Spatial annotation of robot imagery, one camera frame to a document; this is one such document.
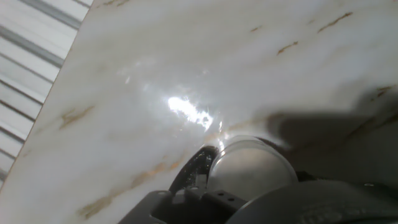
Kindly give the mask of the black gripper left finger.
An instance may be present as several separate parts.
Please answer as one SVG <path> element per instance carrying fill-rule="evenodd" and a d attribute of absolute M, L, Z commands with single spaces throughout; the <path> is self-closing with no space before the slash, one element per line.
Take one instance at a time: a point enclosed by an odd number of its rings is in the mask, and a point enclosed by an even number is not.
<path fill-rule="evenodd" d="M 147 194 L 119 224 L 213 224 L 226 223 L 247 203 L 224 190 L 191 187 Z"/>

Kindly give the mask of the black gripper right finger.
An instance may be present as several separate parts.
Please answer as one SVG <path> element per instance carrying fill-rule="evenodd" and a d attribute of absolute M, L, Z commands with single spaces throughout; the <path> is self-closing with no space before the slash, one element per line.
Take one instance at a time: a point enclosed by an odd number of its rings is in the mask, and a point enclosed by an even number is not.
<path fill-rule="evenodd" d="M 241 207 L 228 223 L 397 223 L 397 190 L 383 184 L 314 180 L 283 187 Z"/>

